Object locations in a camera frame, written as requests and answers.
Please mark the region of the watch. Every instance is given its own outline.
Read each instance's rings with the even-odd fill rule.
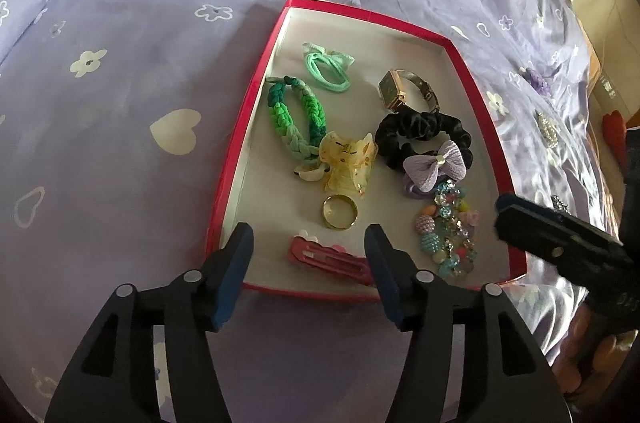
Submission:
[[[401,79],[409,80],[420,90],[420,94],[427,102],[428,112],[437,113],[440,110],[438,97],[427,82],[406,69],[391,69],[378,84],[382,101],[389,111],[396,112],[400,104],[405,103],[404,96],[406,93]]]

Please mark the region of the purple hair tie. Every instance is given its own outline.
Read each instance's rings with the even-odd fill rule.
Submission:
[[[533,68],[527,68],[522,76],[540,96],[551,97],[551,89],[545,78]]]

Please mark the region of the gold ring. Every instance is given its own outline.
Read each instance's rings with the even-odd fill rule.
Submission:
[[[334,217],[334,213],[340,214],[340,212],[335,212],[336,205],[347,204],[351,208],[351,217],[345,223],[336,223],[335,219],[333,222],[330,221],[330,217]],[[322,219],[324,219],[324,224],[327,228],[331,229],[348,229],[354,225],[356,219],[358,218],[358,207],[356,203],[348,196],[343,194],[335,194],[334,196],[329,196],[322,203]]]

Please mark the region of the bed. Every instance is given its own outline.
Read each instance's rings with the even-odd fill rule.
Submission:
[[[163,285],[201,262],[226,143],[285,0],[22,1],[0,0],[0,374],[41,420],[118,284]],[[557,196],[613,231],[587,142],[589,53],[569,0],[331,1],[452,39],[516,192],[546,206]],[[14,17],[24,28],[5,33]],[[529,67],[548,77],[549,97],[524,80]],[[172,114],[183,110],[194,112]],[[536,111],[558,129],[557,149]],[[170,135],[159,142],[162,119]],[[552,362],[586,292],[528,261],[506,290]],[[163,400],[160,334],[157,346]],[[238,422],[383,421],[407,346],[379,305],[257,292],[211,340]]]

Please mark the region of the mint green hair tie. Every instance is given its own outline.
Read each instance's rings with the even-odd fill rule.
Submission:
[[[302,49],[305,54],[306,69],[322,87],[334,93],[343,93],[349,89],[351,82],[346,71],[355,62],[353,57],[340,51],[327,51],[322,46],[311,44],[311,42],[305,42]],[[318,64],[331,68],[338,82],[333,83],[325,79],[318,69]]]
[[[322,104],[320,104],[309,86],[300,79],[285,76],[284,78],[268,77],[265,81],[273,84],[267,95],[267,105],[269,106],[271,121],[282,142],[289,147],[297,159],[307,163],[317,162],[318,147],[326,134],[326,121]],[[302,102],[309,121],[309,141],[295,126],[289,110],[284,104],[284,93],[287,86],[291,86],[294,94]]]

